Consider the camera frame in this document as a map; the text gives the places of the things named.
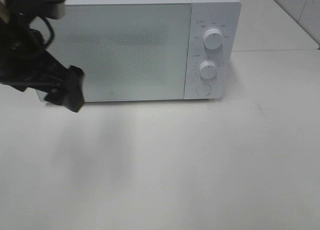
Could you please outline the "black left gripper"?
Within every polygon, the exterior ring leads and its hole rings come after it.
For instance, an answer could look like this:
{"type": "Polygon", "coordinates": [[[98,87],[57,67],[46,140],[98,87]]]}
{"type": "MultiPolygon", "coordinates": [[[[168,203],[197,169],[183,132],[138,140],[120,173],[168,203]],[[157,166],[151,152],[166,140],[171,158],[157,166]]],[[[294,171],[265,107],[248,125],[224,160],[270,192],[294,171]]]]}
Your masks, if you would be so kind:
{"type": "Polygon", "coordinates": [[[44,100],[78,112],[84,105],[82,69],[65,68],[48,51],[50,19],[65,15],[66,0],[5,0],[0,4],[0,82],[19,91],[46,92],[44,100]]]}

